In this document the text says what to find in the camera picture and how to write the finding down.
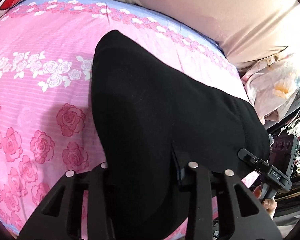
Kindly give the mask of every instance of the black bracket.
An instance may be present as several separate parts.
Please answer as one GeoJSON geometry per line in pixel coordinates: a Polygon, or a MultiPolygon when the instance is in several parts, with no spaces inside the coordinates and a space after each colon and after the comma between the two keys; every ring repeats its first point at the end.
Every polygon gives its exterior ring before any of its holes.
{"type": "MultiPolygon", "coordinates": [[[[178,161],[179,154],[173,153],[178,161]]],[[[213,233],[212,202],[217,196],[219,239],[281,240],[282,236],[259,200],[231,170],[212,173],[203,165],[176,163],[181,191],[190,191],[186,240],[210,240],[213,233]]]]}
{"type": "Polygon", "coordinates": [[[18,240],[81,240],[83,192],[89,191],[89,239],[113,240],[104,196],[106,163],[92,171],[67,171],[48,192],[23,227],[18,240]]]}
{"type": "Polygon", "coordinates": [[[238,157],[258,172],[262,177],[262,195],[260,201],[274,198],[277,192],[290,191],[293,165],[297,158],[299,140],[295,135],[280,135],[274,138],[269,163],[246,149],[238,152],[238,157]]]}

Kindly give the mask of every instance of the beige pillow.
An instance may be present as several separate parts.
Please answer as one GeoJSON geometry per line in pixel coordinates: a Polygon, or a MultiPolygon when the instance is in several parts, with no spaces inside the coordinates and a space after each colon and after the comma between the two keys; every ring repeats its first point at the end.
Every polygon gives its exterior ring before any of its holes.
{"type": "Polygon", "coordinates": [[[167,14],[217,41],[239,71],[300,44],[297,0],[118,0],[167,14]]]}

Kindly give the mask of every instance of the metal screw head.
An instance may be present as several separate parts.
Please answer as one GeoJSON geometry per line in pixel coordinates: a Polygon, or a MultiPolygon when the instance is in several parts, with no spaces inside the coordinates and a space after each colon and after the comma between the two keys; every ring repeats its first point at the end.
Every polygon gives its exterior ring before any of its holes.
{"type": "Polygon", "coordinates": [[[189,166],[190,168],[195,169],[195,168],[198,167],[198,164],[197,164],[196,162],[189,162],[189,163],[188,163],[188,166],[189,166]]]}
{"type": "Polygon", "coordinates": [[[108,168],[108,163],[107,162],[101,163],[101,168],[107,169],[108,168]]]}
{"type": "Polygon", "coordinates": [[[68,177],[68,178],[70,178],[70,177],[72,177],[73,175],[74,175],[74,171],[67,171],[66,172],[66,176],[68,177]]]}
{"type": "Polygon", "coordinates": [[[225,171],[225,174],[226,174],[227,176],[231,177],[231,176],[234,175],[234,172],[233,172],[233,170],[226,170],[226,171],[225,171]]]}

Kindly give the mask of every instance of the bed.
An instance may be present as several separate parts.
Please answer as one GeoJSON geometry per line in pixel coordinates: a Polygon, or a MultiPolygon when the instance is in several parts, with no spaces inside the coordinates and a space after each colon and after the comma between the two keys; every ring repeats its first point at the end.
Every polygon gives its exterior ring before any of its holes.
{"type": "MultiPolygon", "coordinates": [[[[96,44],[114,29],[172,68],[248,101],[218,45],[165,15],[113,0],[24,0],[0,19],[0,221],[14,235],[67,170],[105,161],[89,89],[96,44]]],[[[257,176],[243,182],[249,187],[257,176]]],[[[215,218],[215,199],[213,206],[215,218]]],[[[87,196],[83,239],[86,220],[87,196]]],[[[184,236],[186,223],[167,239],[184,236]]]]}

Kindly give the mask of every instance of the pink floral blanket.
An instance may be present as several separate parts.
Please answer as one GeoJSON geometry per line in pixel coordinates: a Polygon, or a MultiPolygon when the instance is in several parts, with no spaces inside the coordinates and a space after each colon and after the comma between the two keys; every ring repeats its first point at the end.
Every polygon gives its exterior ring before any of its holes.
{"type": "MultiPolygon", "coordinates": [[[[166,16],[110,0],[22,2],[0,20],[0,220],[14,234],[67,170],[105,161],[88,94],[94,49],[113,29],[197,81],[248,100],[215,44],[166,16]]],[[[86,219],[87,197],[83,239],[86,219]]],[[[185,231],[186,221],[169,239],[185,231]]]]}

